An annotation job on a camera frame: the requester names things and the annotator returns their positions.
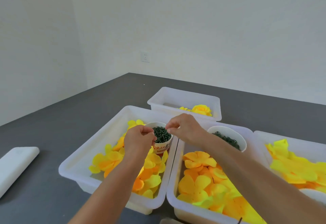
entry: wall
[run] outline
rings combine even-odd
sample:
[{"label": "wall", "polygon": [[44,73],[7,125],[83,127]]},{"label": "wall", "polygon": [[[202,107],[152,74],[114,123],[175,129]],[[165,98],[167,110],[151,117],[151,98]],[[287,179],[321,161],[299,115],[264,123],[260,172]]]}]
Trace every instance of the wall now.
[{"label": "wall", "polygon": [[86,89],[71,0],[0,0],[0,125]]},{"label": "wall", "polygon": [[88,87],[134,72],[326,104],[325,0],[72,1]]}]

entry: gray tabletop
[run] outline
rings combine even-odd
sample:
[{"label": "gray tabletop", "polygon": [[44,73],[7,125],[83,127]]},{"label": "gray tabletop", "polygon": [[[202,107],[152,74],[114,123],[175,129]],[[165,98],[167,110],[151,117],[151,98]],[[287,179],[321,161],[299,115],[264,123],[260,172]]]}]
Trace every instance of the gray tabletop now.
[{"label": "gray tabletop", "polygon": [[[219,97],[223,123],[325,143],[325,105],[128,73],[0,127],[0,157],[13,147],[40,149],[0,199],[0,222],[67,223],[89,194],[59,175],[61,162],[124,106],[150,109],[147,100],[163,86]],[[125,208],[118,223],[159,223],[163,217],[175,217],[166,200],[149,216]]]}]

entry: pile of yellow petals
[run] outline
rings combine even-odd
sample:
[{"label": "pile of yellow petals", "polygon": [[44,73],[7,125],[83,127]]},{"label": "pile of yellow petals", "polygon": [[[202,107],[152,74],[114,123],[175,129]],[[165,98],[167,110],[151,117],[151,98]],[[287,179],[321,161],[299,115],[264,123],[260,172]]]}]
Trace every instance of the pile of yellow petals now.
[{"label": "pile of yellow petals", "polygon": [[197,106],[194,106],[192,109],[188,109],[186,107],[180,107],[179,109],[185,110],[185,111],[190,111],[190,112],[193,112],[193,113],[206,115],[206,116],[212,116],[211,109],[206,105],[197,105]]},{"label": "pile of yellow petals", "polygon": [[187,169],[178,185],[179,200],[248,223],[266,223],[209,154],[190,152],[183,160]]},{"label": "pile of yellow petals", "polygon": [[273,161],[271,169],[280,172],[283,178],[298,189],[315,189],[326,193],[326,162],[312,163],[288,150],[286,139],[265,145]]},{"label": "pile of yellow petals", "polygon": [[[144,122],[138,119],[128,122],[128,129],[144,125]],[[118,140],[118,143],[112,148],[111,144],[105,145],[105,154],[99,153],[94,156],[92,165],[88,168],[91,173],[104,172],[104,178],[122,161],[124,157],[124,136]],[[168,159],[168,152],[163,153],[162,158],[153,153],[153,146],[149,150],[140,173],[138,174],[132,192],[148,198],[154,198],[159,185],[161,184],[161,173],[165,171],[165,163]]]}]

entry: person's left hand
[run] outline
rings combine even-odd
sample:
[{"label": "person's left hand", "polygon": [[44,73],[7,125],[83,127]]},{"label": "person's left hand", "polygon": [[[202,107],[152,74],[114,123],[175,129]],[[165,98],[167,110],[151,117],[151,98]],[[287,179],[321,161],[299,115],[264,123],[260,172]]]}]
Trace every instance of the person's left hand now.
[{"label": "person's left hand", "polygon": [[137,125],[127,131],[124,137],[125,157],[145,160],[157,137],[154,130],[144,125]]}]

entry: outlet plate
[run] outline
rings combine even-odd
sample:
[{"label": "outlet plate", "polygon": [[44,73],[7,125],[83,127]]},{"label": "outlet plate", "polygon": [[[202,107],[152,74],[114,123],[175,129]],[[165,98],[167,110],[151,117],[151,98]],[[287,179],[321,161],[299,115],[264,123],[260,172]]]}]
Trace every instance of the outlet plate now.
[{"label": "outlet plate", "polygon": [[147,52],[141,52],[141,61],[149,63],[149,56]]}]

